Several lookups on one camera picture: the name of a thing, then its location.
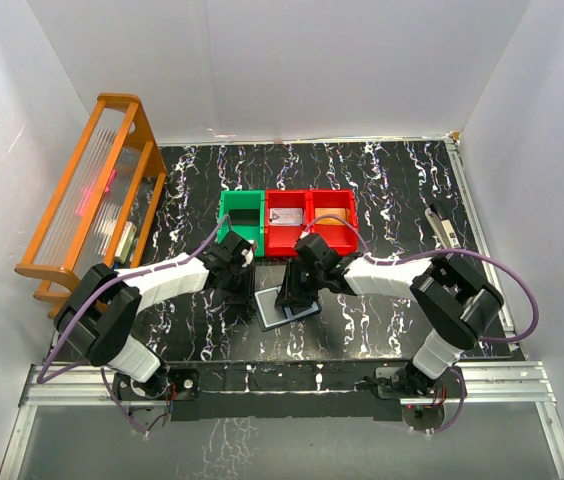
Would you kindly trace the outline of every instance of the gray floor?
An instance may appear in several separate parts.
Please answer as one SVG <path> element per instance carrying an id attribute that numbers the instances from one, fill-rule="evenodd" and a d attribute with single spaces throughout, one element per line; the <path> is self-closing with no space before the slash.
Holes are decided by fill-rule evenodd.
<path id="1" fill-rule="evenodd" d="M 169 423 L 149 441 L 110 407 L 40 407 L 21 480 L 554 479 L 535 405 L 468 404 L 427 439 L 367 419 Z"/>

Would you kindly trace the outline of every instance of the plastic bin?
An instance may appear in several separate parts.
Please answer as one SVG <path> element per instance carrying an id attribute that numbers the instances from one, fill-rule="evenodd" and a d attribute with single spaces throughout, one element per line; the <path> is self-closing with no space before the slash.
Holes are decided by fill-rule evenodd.
<path id="1" fill-rule="evenodd" d="M 346 208 L 349 215 L 346 219 L 358 229 L 358 218 L 355 212 L 355 200 L 352 190 L 309 190 L 309 206 L 307 221 L 315 218 L 316 208 Z M 311 232 L 318 233 L 324 238 L 329 247 L 340 255 L 348 255 L 358 248 L 358 237 L 346 225 L 313 225 Z"/>
<path id="2" fill-rule="evenodd" d="M 222 216 L 228 213 L 243 219 L 232 221 L 233 230 L 247 240 L 254 240 L 258 246 L 255 251 L 256 257 L 264 256 L 264 190 L 224 190 L 220 195 L 220 213 Z M 221 241 L 229 231 L 225 223 L 218 231 L 218 242 Z"/>
<path id="3" fill-rule="evenodd" d="M 267 190 L 264 215 L 264 242 L 267 257 L 295 257 L 293 247 L 307 224 L 311 210 L 308 190 Z M 304 211 L 301 226 L 271 225 L 272 208 L 301 208 Z"/>

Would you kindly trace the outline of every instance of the wooden rack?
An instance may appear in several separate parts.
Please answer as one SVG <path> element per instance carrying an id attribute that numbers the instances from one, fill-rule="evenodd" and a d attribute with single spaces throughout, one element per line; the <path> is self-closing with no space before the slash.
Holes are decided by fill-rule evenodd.
<path id="1" fill-rule="evenodd" d="M 131 267 L 137 267 L 142 259 L 166 168 L 140 99 L 130 94 L 100 94 L 15 267 L 20 275 L 42 280 L 33 296 L 53 304 L 50 317 L 92 264 L 113 264 L 125 223 L 146 179 L 155 179 L 155 185 Z"/>

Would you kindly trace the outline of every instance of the white wall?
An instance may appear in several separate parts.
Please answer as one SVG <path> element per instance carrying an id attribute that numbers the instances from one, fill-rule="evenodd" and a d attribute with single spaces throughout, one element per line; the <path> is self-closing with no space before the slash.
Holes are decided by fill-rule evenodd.
<path id="1" fill-rule="evenodd" d="M 460 138 L 493 254 L 538 296 L 525 347 L 545 362 L 564 425 L 564 2 L 532 2 Z"/>
<path id="2" fill-rule="evenodd" d="M 29 4 L 87 108 L 136 93 L 171 143 L 459 130 L 528 1 Z"/>
<path id="3" fill-rule="evenodd" d="M 25 0 L 0 1 L 0 463 L 51 322 L 13 272 L 86 122 Z"/>

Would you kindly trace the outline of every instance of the green bin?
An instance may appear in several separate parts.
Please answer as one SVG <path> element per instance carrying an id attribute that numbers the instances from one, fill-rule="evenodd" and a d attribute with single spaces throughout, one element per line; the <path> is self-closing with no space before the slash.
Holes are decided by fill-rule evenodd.
<path id="1" fill-rule="evenodd" d="M 220 196 L 218 219 L 228 213 L 235 233 L 258 246 L 256 257 L 264 256 L 264 190 L 224 190 Z M 229 231 L 228 224 L 218 231 L 218 242 Z"/>

